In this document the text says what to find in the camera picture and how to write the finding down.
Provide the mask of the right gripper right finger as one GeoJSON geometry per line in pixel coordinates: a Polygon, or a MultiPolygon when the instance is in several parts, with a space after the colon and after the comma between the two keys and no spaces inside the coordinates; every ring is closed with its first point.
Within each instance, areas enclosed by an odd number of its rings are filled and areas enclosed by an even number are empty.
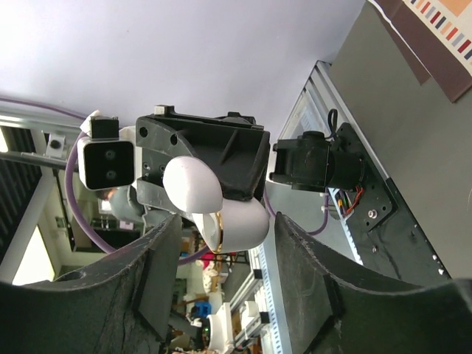
{"type": "Polygon", "coordinates": [[[372,271],[274,223],[283,306],[294,353],[469,353],[471,281],[428,287],[372,271]]]}

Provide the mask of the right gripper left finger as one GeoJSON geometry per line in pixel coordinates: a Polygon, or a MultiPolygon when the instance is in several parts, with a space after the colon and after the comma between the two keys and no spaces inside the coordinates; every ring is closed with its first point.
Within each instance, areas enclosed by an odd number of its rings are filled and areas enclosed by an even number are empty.
{"type": "Polygon", "coordinates": [[[1,284],[2,353],[158,353],[167,336],[181,218],[59,277],[1,284]]]}

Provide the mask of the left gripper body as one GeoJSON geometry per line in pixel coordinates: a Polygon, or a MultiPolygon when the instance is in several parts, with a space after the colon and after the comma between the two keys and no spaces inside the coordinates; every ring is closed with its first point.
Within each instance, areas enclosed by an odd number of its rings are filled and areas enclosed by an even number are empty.
{"type": "Polygon", "coordinates": [[[164,165],[154,167],[150,162],[142,163],[142,176],[136,180],[137,200],[152,209],[161,209],[176,214],[163,186],[164,165]]]}

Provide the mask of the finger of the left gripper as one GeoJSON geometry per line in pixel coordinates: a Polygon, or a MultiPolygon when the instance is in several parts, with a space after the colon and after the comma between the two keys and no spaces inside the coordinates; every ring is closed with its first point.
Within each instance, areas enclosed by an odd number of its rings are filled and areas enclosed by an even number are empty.
{"type": "Polygon", "coordinates": [[[167,156],[194,156],[214,170],[234,131],[264,131],[252,116],[230,111],[220,117],[180,114],[173,105],[158,105],[136,121],[136,144],[167,156]]]}
{"type": "Polygon", "coordinates": [[[232,133],[218,161],[218,178],[224,198],[262,200],[269,150],[268,131],[232,133]]]}

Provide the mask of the white charging case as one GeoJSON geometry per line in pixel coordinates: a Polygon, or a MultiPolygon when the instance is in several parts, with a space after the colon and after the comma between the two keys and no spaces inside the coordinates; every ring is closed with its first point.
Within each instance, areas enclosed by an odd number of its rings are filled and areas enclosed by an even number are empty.
{"type": "Polygon", "coordinates": [[[269,231],[269,216],[255,198],[223,197],[215,173],[200,159],[178,156],[164,170],[163,186],[170,202],[188,214],[210,251],[246,251],[259,246],[269,231]]]}

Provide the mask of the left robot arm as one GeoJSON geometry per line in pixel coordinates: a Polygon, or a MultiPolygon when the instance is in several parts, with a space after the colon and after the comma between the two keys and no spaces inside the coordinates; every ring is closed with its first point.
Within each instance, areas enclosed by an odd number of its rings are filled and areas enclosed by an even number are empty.
{"type": "Polygon", "coordinates": [[[267,179],[310,192],[354,190],[365,164],[340,151],[336,138],[306,131],[271,145],[270,133],[254,117],[199,117],[158,105],[136,121],[138,200],[192,219],[220,212],[225,201],[261,201],[267,179]]]}

